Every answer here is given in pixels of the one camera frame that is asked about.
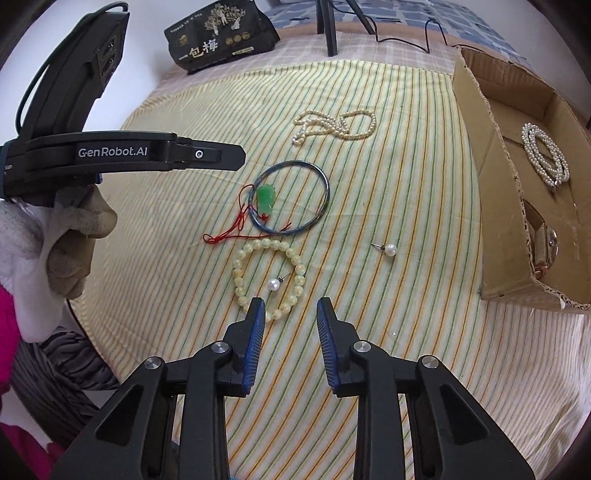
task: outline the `black tripod leg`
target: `black tripod leg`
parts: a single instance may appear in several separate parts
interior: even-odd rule
[[[316,33],[324,33],[324,16],[322,15],[320,0],[316,0]]]
[[[326,48],[329,52],[329,57],[334,57],[337,54],[336,47],[336,27],[335,27],[335,13],[329,5],[328,0],[320,1],[320,11],[324,20],[324,34],[326,35]]]
[[[353,12],[355,12],[355,15],[357,15],[357,18],[359,18],[359,21],[365,27],[367,32],[370,35],[375,35],[374,28],[369,24],[369,20],[365,17],[363,12],[361,11],[359,4],[355,0],[347,0],[347,3],[353,9]]]

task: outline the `metal screw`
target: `metal screw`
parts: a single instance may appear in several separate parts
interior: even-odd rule
[[[151,356],[144,362],[144,367],[148,370],[156,370],[160,365],[162,365],[162,359],[157,356]]]
[[[366,342],[365,340],[360,340],[353,344],[353,348],[361,353],[369,352],[371,350],[371,343]]]
[[[230,346],[226,342],[215,342],[212,345],[212,350],[216,353],[227,352]]]
[[[427,368],[437,368],[439,366],[439,360],[431,355],[424,356],[421,362]]]

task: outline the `black snack bag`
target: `black snack bag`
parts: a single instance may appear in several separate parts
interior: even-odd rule
[[[252,0],[220,0],[164,30],[174,62],[189,74],[273,50],[277,30]]]

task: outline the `wristwatch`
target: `wristwatch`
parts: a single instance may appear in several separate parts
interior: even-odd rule
[[[541,280],[554,263],[556,255],[558,255],[558,236],[556,231],[546,224],[544,218],[530,202],[524,200],[523,205],[530,233],[534,275],[536,279]]]

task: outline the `bed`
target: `bed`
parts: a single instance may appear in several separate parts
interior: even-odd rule
[[[527,66],[467,9],[435,0],[388,4],[361,4],[377,9],[380,35],[421,41],[425,17],[435,16],[448,40]],[[343,14],[339,55],[326,61],[313,13],[311,2],[271,10],[282,38],[274,51],[192,76],[175,68],[127,120],[126,129],[241,144],[246,165],[236,173],[105,175],[101,191],[119,225],[97,243],[76,314],[120,379],[148,356],[184,358],[219,339],[243,316],[232,281],[243,241],[212,246],[203,234],[229,226],[241,187],[265,168],[312,161],[329,176],[333,197],[320,224],[286,239],[308,265],[304,295],[287,318],[267,324],[252,394],[226,402],[232,475],[351,478],[356,406],[331,395],[314,323],[316,300],[329,296],[339,318],[392,355],[441,358],[545,478],[591,410],[591,332],[583,315],[479,298],[478,183],[451,89],[456,51],[439,33],[430,33],[430,55],[377,44]],[[315,137],[293,146],[292,121],[308,108],[331,115],[366,108],[377,129],[363,141]],[[321,193],[314,177],[290,170],[272,181],[276,225],[313,215]],[[247,223],[243,233],[256,230]],[[372,242],[395,243],[397,256],[388,260]],[[248,296],[276,308],[286,290],[269,295],[264,286],[287,269],[280,255],[254,256],[245,269]],[[405,419],[410,478],[408,431]]]

